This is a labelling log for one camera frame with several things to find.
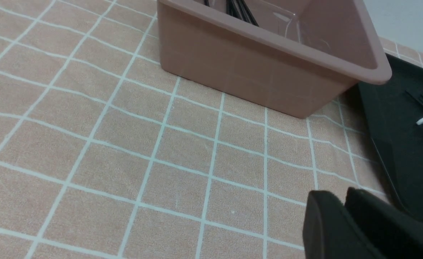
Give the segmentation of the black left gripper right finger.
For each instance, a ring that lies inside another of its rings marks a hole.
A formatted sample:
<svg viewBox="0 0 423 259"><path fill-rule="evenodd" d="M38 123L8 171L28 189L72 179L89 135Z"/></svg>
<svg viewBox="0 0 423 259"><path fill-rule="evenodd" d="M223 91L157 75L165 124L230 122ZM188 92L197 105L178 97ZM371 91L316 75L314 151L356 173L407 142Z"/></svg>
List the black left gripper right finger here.
<svg viewBox="0 0 423 259"><path fill-rule="evenodd" d="M350 187L345 208L387 259L423 259L423 224L366 190Z"/></svg>

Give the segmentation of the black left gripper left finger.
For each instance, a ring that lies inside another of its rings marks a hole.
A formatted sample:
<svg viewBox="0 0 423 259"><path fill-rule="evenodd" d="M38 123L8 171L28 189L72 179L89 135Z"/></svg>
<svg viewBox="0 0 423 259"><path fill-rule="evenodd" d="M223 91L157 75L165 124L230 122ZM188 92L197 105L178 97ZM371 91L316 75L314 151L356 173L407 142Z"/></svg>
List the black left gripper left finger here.
<svg viewBox="0 0 423 259"><path fill-rule="evenodd" d="M308 193L302 241L307 259L381 257L339 198L329 191Z"/></svg>

